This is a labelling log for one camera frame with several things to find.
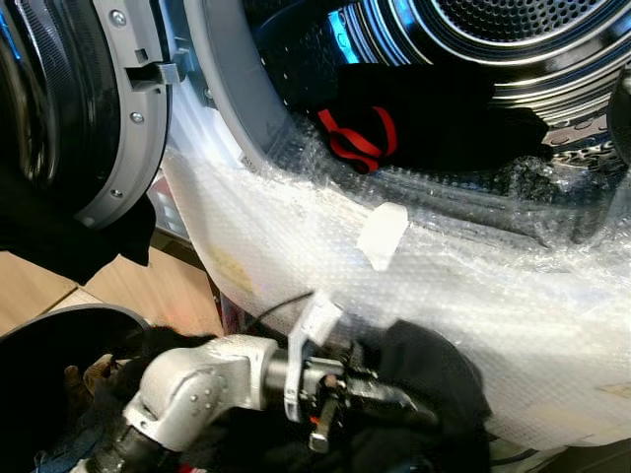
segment screw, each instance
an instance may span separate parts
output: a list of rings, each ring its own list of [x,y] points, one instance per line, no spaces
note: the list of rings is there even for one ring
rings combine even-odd
[[[631,94],[631,75],[627,74],[627,76],[622,79],[622,87],[627,91],[628,94]]]
[[[142,116],[142,114],[138,113],[137,111],[134,111],[129,116],[131,117],[131,121],[133,121],[134,123],[142,123],[143,121],[145,121],[145,117]]]
[[[112,10],[109,13],[109,19],[114,24],[115,27],[123,28],[127,25],[127,19],[125,18],[125,14],[120,10]]]
[[[324,377],[324,385],[329,388],[337,387],[337,376],[335,374],[327,374]]]

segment black garment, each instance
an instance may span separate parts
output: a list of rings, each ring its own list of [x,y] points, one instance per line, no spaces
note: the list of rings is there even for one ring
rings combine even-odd
[[[618,156],[627,166],[631,166],[631,94],[625,84],[631,78],[631,68],[625,67],[609,99],[607,125]]]
[[[155,335],[155,330],[148,331],[143,342],[144,358],[127,364],[114,377],[114,384],[97,392],[95,408],[104,422],[119,419],[154,357],[169,348],[196,346],[206,340],[179,337],[164,328]],[[131,354],[129,348],[122,356]],[[429,401],[441,415],[438,429],[415,430],[349,414],[345,429],[333,439],[333,450],[321,455],[307,447],[309,425],[287,421],[282,411],[233,409],[208,428],[183,462],[226,473],[388,473],[408,471],[411,466],[427,473],[489,471],[483,423],[490,411],[475,367],[443,337],[405,322],[396,323],[379,348],[380,378]]]
[[[529,108],[490,108],[494,91],[473,63],[350,64],[338,70],[337,98],[311,116],[326,108],[339,127],[384,150],[385,128],[373,107],[384,108],[395,124],[397,150],[380,166],[458,172],[498,169],[522,156],[549,158],[551,149],[541,145],[547,124]]]
[[[86,284],[117,254],[147,266],[156,213],[147,196],[107,228],[88,229],[0,160],[0,250]]]

